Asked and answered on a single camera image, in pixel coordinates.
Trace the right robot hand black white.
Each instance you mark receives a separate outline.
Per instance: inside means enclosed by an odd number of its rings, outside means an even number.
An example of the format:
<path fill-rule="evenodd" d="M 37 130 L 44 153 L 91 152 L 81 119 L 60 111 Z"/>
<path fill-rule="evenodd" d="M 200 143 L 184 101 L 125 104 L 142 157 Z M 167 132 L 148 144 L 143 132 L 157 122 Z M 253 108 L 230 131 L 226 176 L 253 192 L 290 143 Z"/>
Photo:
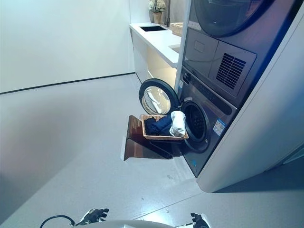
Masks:
<path fill-rule="evenodd" d="M 192 217 L 193 228 L 211 228 L 211 225 L 207 221 L 207 217 L 204 213 L 191 213 L 190 215 Z"/>

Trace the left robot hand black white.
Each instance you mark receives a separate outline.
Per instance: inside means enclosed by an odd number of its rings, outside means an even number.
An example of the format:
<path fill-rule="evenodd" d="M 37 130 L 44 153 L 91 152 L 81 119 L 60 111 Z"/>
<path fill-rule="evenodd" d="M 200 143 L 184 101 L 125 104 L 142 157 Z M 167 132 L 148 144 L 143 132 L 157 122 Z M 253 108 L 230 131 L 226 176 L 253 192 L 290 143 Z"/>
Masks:
<path fill-rule="evenodd" d="M 105 209 L 91 209 L 89 210 L 82 218 L 81 220 L 76 224 L 78 225 L 88 225 L 91 223 L 96 222 L 103 222 L 105 221 L 105 218 L 107 217 L 107 213 L 109 212 L 108 208 Z"/>

